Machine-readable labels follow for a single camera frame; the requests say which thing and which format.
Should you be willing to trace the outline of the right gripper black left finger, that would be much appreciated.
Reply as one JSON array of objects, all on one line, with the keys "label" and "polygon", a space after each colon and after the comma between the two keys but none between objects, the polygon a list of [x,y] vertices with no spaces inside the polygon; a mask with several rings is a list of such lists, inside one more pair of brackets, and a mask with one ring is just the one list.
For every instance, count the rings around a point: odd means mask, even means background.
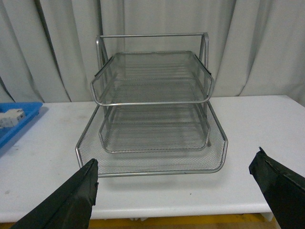
[{"label": "right gripper black left finger", "polygon": [[12,228],[87,229],[98,184],[98,161],[91,159]]}]

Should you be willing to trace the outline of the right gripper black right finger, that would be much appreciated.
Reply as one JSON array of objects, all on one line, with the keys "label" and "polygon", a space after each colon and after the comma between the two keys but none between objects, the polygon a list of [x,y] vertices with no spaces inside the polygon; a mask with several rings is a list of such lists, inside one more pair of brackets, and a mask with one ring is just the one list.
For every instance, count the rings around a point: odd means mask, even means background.
[{"label": "right gripper black right finger", "polygon": [[282,229],[305,227],[305,178],[259,148],[249,166],[268,206]]}]

